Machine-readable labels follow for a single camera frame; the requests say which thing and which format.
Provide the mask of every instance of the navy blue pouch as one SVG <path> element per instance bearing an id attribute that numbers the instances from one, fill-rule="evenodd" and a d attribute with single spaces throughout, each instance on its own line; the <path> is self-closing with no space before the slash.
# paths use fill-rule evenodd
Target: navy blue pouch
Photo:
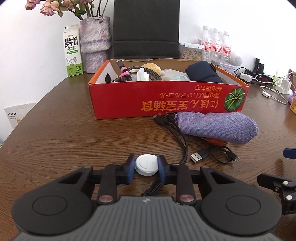
<path id="1" fill-rule="evenodd" d="M 214 65 L 209 64 L 207 61 L 201 61 L 189 65 L 185 72 L 191 81 L 203 81 L 223 84 L 223 81 L 216 73 Z"/>

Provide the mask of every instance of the red cardboard box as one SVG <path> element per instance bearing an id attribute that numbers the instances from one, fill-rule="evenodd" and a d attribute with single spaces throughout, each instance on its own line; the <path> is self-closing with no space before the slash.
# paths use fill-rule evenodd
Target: red cardboard box
<path id="1" fill-rule="evenodd" d="M 122 61 L 126 67 L 155 63 L 161 69 L 185 69 L 196 61 L 183 59 L 138 59 Z M 241 111 L 249 86 L 216 67 L 224 84 L 193 81 L 132 81 L 106 83 L 121 73 L 116 59 L 107 60 L 89 81 L 96 119 L 164 115 L 168 112 Z"/>

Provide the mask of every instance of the milk carton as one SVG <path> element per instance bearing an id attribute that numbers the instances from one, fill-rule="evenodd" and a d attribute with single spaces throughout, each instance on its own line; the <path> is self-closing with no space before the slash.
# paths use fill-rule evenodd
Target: milk carton
<path id="1" fill-rule="evenodd" d="M 79 44 L 79 24 L 65 27 L 63 39 L 68 76 L 82 74 L 83 68 Z"/>

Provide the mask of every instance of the plush toy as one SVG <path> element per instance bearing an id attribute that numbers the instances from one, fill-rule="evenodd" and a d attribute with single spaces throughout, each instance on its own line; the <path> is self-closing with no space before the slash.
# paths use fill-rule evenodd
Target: plush toy
<path id="1" fill-rule="evenodd" d="M 161 70 L 161 68 L 154 64 L 154 63 L 146 63 L 146 64 L 143 64 L 141 67 L 144 67 L 144 68 L 147 68 L 147 69 L 152 69 L 154 72 L 158 73 L 160 76 L 164 76 L 165 73 L 164 71 Z"/>

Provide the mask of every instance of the purple fabric bag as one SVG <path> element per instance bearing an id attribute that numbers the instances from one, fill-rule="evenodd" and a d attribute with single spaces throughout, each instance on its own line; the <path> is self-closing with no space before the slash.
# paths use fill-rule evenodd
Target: purple fabric bag
<path id="1" fill-rule="evenodd" d="M 254 120 L 240 112 L 202 113 L 179 112 L 178 126 L 184 134 L 214 138 L 233 144 L 246 144 L 258 135 Z"/>

